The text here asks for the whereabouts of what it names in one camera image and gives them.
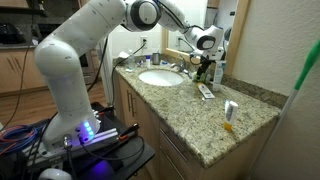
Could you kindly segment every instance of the electrical outlet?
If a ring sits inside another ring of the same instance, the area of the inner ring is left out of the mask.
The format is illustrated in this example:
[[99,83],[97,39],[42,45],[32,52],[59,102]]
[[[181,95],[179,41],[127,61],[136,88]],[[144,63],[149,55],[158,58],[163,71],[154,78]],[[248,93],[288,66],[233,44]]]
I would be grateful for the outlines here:
[[182,36],[181,35],[177,35],[176,36],[176,47],[179,47],[180,46],[180,41],[179,39],[182,39]]
[[147,49],[148,48],[148,38],[147,36],[141,36],[140,37],[140,45],[143,46],[144,42],[146,42],[146,45],[142,49]]

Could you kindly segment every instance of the cup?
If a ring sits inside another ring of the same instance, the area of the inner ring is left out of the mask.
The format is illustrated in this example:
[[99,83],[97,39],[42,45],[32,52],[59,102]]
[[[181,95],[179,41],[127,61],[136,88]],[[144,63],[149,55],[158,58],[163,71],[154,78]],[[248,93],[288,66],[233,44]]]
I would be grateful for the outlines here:
[[160,53],[152,54],[152,64],[159,65],[160,64]]

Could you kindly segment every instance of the granite countertop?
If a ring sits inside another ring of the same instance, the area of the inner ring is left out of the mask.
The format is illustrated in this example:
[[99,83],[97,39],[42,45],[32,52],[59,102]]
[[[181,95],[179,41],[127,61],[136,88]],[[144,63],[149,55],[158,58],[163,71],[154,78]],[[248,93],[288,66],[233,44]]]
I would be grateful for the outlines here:
[[[177,71],[168,65],[151,65],[151,69]],[[139,79],[139,74],[146,68],[136,68],[133,72],[125,71],[125,67],[116,70],[186,144],[204,168],[211,167],[260,128],[275,121],[280,113],[279,108],[226,86],[214,93],[215,99],[202,100],[196,83],[183,73],[180,73],[184,78],[181,84],[160,87]],[[232,132],[223,128],[226,99],[239,105]]]

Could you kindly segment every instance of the white sink basin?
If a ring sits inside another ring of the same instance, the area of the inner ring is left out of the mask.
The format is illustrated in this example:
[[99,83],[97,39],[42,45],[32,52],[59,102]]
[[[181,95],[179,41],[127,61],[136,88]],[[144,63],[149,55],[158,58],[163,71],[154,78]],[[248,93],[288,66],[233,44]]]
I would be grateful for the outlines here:
[[182,76],[166,70],[149,70],[141,73],[139,79],[156,86],[174,86],[183,82]]

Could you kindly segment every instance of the vanity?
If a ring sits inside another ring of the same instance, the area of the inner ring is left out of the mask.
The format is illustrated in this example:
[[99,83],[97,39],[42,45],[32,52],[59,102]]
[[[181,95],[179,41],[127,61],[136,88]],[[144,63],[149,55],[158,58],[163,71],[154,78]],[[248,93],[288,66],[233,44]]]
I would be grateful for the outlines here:
[[[165,65],[150,69],[176,72]],[[146,164],[152,179],[243,179],[280,109],[226,86],[215,99],[203,100],[182,73],[178,85],[150,85],[139,79],[150,69],[117,67],[114,82],[118,119],[139,123],[139,135],[155,150]],[[223,128],[226,99],[239,104],[232,132]]]

